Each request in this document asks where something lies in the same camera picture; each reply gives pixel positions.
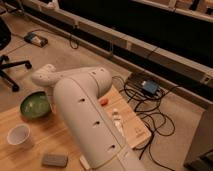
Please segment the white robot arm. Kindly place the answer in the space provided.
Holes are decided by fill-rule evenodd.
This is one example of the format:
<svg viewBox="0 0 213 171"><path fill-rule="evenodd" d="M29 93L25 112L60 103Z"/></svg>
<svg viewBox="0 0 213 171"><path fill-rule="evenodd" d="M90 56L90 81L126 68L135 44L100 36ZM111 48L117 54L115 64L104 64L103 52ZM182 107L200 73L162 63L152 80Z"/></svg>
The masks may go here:
<svg viewBox="0 0 213 171"><path fill-rule="evenodd" d="M58 72L47 64L31 79L45 89L92 171L145 171L98 102L112 86L107 69L83 67Z"/></svg>

